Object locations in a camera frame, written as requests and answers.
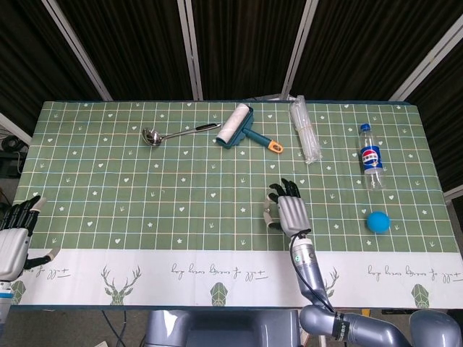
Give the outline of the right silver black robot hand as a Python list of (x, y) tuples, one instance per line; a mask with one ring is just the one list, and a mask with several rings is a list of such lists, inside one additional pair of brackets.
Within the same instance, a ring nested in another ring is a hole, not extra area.
[[(312, 231), (307, 216), (305, 201), (301, 198), (298, 186), (290, 180), (281, 178), (281, 184), (271, 184), (270, 192), (263, 203), (263, 218), (268, 228), (282, 231), (287, 237), (305, 235)], [(271, 215), (271, 205), (276, 206), (279, 220)]]

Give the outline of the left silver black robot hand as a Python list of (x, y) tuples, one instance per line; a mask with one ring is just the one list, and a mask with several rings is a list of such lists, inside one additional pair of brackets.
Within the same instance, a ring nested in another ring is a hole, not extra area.
[(53, 261), (60, 248), (42, 257), (29, 258), (28, 252), (38, 216), (46, 198), (40, 195), (9, 207), (1, 218), (1, 282), (14, 282), (24, 270)]

